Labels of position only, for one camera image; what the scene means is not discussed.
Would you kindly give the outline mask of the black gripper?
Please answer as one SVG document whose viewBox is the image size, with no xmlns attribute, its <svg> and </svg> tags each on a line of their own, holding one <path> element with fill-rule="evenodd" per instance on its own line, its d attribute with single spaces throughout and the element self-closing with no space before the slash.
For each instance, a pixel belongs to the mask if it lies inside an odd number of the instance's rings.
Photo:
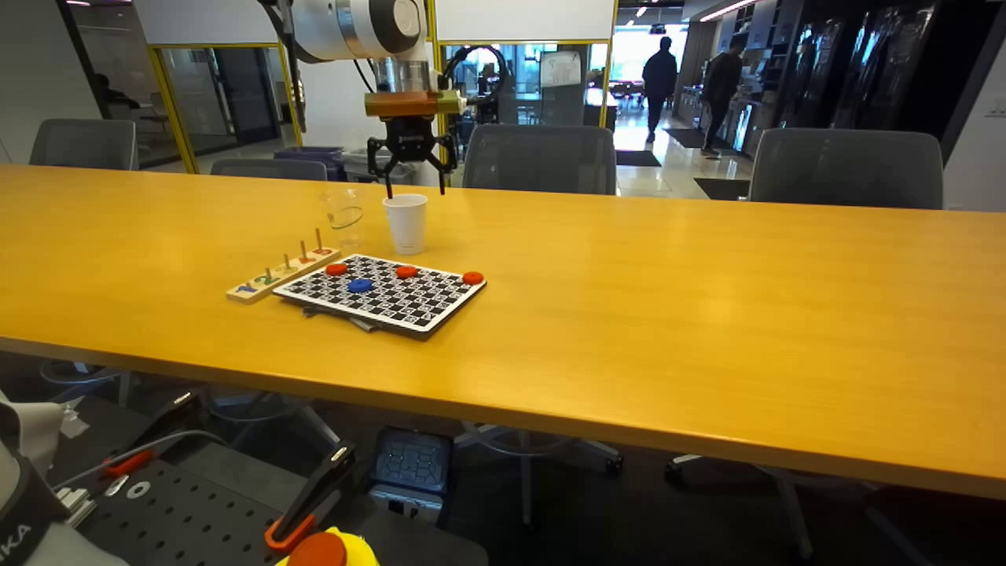
<svg viewBox="0 0 1006 566">
<path fill-rule="evenodd" d="M 445 195 L 457 171 L 457 146 L 450 137 L 438 137 L 428 117 L 389 117 L 387 137 L 369 142 L 369 168 L 379 177 L 383 198 L 392 198 L 389 171 L 395 165 L 432 165 L 440 195 Z"/>
</svg>

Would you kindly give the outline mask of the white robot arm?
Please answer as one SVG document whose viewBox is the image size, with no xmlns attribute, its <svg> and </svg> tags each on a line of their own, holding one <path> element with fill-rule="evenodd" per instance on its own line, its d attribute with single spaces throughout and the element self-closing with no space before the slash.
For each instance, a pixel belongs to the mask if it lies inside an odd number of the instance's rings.
<svg viewBox="0 0 1006 566">
<path fill-rule="evenodd" d="M 414 56 L 423 39 L 417 0 L 257 0 L 281 43 L 300 64 L 350 60 L 366 77 L 366 114 L 383 123 L 370 140 L 369 174 L 392 193 L 399 165 L 432 165 L 438 189 L 457 171 L 457 142 L 438 133 L 438 117 L 460 114 L 460 96 Z"/>
</svg>

